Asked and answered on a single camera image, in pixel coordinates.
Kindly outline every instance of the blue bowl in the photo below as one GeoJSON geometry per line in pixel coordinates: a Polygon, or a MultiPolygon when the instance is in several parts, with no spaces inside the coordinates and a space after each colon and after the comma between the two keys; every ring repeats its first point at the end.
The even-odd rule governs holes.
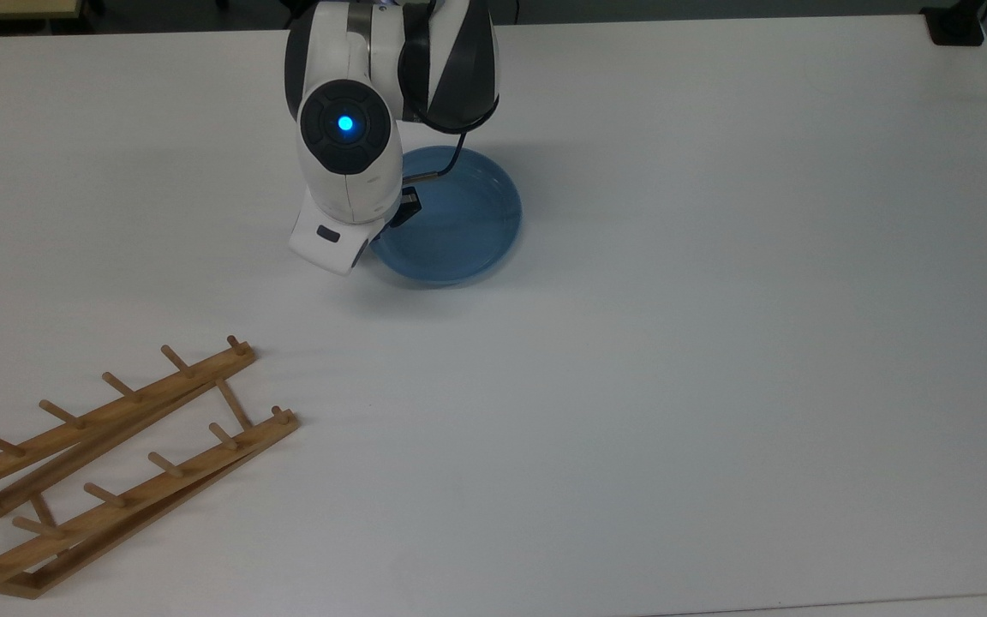
{"type": "MultiPolygon", "coordinates": [[[[455,148],[431,146],[403,156],[405,175],[439,171],[455,148]]],[[[386,228],[372,251],[395,273],[427,285],[462,284],[497,266],[520,234],[520,195],[508,173],[464,148],[445,176],[417,183],[422,211],[386,228]]]]}

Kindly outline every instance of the gray floor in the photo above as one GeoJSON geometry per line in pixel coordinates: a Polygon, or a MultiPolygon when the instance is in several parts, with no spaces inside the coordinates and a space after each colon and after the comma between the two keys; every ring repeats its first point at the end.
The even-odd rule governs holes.
{"type": "MultiPolygon", "coordinates": [[[[512,22],[514,1],[488,0],[494,22],[512,22]]],[[[283,27],[289,16],[279,0],[230,0],[226,11],[217,9],[214,0],[105,3],[105,15],[87,15],[89,24],[99,33],[267,30],[283,27]]],[[[520,0],[520,23],[915,15],[925,5],[947,7],[952,3],[953,0],[520,0]]]]}

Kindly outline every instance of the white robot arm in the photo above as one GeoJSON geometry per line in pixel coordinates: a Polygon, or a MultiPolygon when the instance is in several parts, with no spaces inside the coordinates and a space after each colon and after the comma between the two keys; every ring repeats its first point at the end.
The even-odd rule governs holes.
{"type": "Polygon", "coordinates": [[[290,248],[349,273],[399,212],[396,122],[462,135],[493,115],[499,81],[486,0],[317,3],[294,20],[284,86],[307,192],[290,248]]]}

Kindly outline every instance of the table surface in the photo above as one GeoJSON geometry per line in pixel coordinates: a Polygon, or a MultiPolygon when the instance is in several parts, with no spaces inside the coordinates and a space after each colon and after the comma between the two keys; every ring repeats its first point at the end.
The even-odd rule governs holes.
{"type": "MultiPolygon", "coordinates": [[[[0,39],[0,436],[158,354],[306,424],[0,614],[608,617],[987,594],[987,44],[919,16],[498,30],[493,276],[286,248],[284,34],[0,39]]],[[[407,149],[451,143],[419,126],[407,149]]],[[[219,395],[48,493],[212,444],[219,395]]],[[[0,550],[25,532],[0,522],[0,550]]]]}

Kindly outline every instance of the black cable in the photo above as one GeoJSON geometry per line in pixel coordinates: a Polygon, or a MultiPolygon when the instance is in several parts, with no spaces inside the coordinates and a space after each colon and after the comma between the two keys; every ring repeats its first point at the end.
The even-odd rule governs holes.
{"type": "Polygon", "coordinates": [[[459,153],[463,151],[463,140],[465,140],[466,137],[466,133],[459,133],[459,141],[455,144],[455,152],[452,153],[452,160],[447,163],[446,168],[441,169],[441,171],[426,171],[404,177],[403,186],[406,187],[408,184],[424,183],[426,180],[435,180],[436,178],[443,177],[447,172],[451,171],[452,168],[455,167],[455,161],[459,160],[459,153]]]}

